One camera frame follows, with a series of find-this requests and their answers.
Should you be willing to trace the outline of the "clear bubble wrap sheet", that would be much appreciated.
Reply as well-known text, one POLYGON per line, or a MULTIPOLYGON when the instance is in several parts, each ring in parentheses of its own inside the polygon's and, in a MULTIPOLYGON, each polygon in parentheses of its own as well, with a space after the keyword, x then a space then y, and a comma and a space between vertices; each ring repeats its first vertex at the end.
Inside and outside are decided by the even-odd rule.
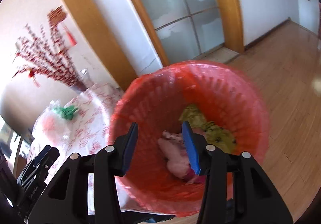
POLYGON ((69 140, 72 132, 71 120, 61 118, 54 107, 63 107, 59 100, 52 100, 38 117, 33 127, 33 137, 48 141, 51 145, 60 145, 69 140))

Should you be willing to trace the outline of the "light green paw-print bag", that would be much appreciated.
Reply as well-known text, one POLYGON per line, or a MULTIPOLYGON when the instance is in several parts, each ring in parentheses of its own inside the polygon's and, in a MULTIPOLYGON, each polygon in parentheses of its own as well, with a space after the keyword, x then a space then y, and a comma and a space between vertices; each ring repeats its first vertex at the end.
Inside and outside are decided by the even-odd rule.
POLYGON ((188 121, 192 129, 199 128, 207 143, 215 145, 225 153, 232 153, 236 148, 233 134, 218 126, 214 121, 207 121, 203 113, 194 104, 187 106, 180 115, 180 122, 188 121))

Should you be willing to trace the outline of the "dark green plastic bag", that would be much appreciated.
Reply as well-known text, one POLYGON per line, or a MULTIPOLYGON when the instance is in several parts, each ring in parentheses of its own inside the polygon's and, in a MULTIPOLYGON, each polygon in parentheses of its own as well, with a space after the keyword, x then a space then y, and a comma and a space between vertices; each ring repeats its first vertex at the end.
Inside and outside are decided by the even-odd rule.
POLYGON ((75 107, 74 105, 67 106, 67 107, 54 107, 54 111, 59 115, 61 118, 65 120, 72 120, 76 111, 78 111, 78 107, 75 107))

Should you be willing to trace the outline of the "red lined trash basket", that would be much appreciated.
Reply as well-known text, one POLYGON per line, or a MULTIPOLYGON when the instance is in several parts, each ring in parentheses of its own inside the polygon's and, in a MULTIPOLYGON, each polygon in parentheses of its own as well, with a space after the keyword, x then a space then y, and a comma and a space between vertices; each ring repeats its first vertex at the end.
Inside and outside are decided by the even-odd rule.
POLYGON ((208 143, 231 154, 250 152, 262 163, 269 143, 269 116, 257 88, 227 65, 176 63, 134 80, 112 115, 107 143, 138 124, 129 171, 117 179, 141 210, 188 216, 199 211, 204 182, 187 184, 166 167, 158 140, 181 133, 182 123, 201 130, 208 143))

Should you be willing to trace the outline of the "flat screen television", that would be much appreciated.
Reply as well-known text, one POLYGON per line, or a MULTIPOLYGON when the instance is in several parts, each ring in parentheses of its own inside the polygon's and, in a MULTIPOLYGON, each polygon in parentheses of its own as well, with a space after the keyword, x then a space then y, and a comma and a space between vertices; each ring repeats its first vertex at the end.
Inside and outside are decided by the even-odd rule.
POLYGON ((0 129, 1 151, 8 162, 9 169, 14 172, 14 164, 20 136, 5 122, 2 117, 0 129))

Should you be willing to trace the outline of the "cream plastic bag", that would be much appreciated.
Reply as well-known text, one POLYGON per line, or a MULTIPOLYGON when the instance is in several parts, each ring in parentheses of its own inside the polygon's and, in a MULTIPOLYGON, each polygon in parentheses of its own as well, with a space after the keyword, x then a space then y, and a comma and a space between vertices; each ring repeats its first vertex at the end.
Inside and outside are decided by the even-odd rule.
POLYGON ((170 173, 187 184, 205 182, 205 177, 196 175, 190 166, 182 134, 163 131, 157 143, 167 160, 167 169, 170 173))

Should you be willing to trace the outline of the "floral pink white tablecloth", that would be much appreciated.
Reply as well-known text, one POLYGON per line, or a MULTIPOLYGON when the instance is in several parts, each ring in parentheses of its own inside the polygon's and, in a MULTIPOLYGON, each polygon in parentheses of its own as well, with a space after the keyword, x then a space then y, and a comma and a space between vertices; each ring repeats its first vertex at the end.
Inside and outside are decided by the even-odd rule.
POLYGON ((52 180, 71 154, 78 153, 81 156, 87 156, 106 147, 111 116, 122 95, 122 90, 116 89, 111 84, 94 84, 67 103, 67 106, 78 107, 78 111, 71 121, 72 132, 69 140, 60 145, 51 145, 48 141, 34 138, 28 161, 35 158, 46 145, 59 150, 58 159, 48 171, 48 177, 45 179, 46 184, 52 180))

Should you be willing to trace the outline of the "clear glass vase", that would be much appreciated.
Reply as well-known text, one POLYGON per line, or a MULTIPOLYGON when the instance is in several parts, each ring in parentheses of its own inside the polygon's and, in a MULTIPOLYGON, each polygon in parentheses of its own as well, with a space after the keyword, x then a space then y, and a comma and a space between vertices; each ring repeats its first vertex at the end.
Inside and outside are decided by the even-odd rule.
POLYGON ((87 76, 87 72, 88 72, 88 69, 82 69, 78 73, 78 77, 77 77, 76 82, 73 85, 71 85, 71 87, 70 87, 77 94, 81 94, 88 89, 88 86, 84 82, 84 80, 87 76))

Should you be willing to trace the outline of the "red lantern ornament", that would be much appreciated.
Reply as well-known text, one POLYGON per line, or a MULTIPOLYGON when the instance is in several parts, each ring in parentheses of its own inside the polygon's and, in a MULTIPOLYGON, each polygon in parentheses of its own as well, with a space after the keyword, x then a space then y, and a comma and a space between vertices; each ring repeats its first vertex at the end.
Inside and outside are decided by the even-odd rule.
POLYGON ((35 77, 35 72, 33 70, 29 71, 28 77, 32 80, 33 84, 36 87, 38 87, 38 88, 40 87, 40 84, 37 82, 36 77, 35 77))

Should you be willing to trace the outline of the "red berry branch bouquet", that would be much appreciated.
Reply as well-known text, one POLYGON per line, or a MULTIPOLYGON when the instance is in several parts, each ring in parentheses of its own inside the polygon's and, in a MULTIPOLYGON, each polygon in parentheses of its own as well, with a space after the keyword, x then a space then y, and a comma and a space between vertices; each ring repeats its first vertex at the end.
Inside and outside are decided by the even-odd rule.
POLYGON ((58 27, 50 25, 49 37, 46 37, 42 26, 39 35, 29 25, 24 28, 28 34, 17 40, 15 57, 21 64, 13 76, 29 74, 29 71, 33 70, 35 77, 43 75, 71 87, 77 80, 78 71, 58 27))

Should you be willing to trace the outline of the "hanging fu charm with tassel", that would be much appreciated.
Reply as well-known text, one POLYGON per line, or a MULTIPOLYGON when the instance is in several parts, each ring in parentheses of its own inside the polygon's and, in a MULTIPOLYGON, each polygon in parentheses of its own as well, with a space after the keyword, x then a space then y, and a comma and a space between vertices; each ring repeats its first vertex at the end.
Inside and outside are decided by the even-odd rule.
POLYGON ((47 17, 48 17, 50 25, 54 25, 54 26, 61 25, 63 27, 63 30, 65 31, 66 36, 67 36, 71 46, 75 46, 77 44, 75 37, 72 35, 70 30, 64 24, 64 20, 67 17, 67 13, 63 10, 62 6, 59 6, 56 9, 53 9, 52 11, 50 11, 48 13, 47 17))

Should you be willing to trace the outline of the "wooden framed glass door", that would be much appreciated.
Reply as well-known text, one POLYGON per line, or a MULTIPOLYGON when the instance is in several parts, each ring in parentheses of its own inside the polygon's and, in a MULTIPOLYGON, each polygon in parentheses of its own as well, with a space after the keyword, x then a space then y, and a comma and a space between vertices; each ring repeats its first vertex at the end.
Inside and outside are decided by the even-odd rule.
POLYGON ((131 0, 161 64, 244 51, 239 0, 131 0))

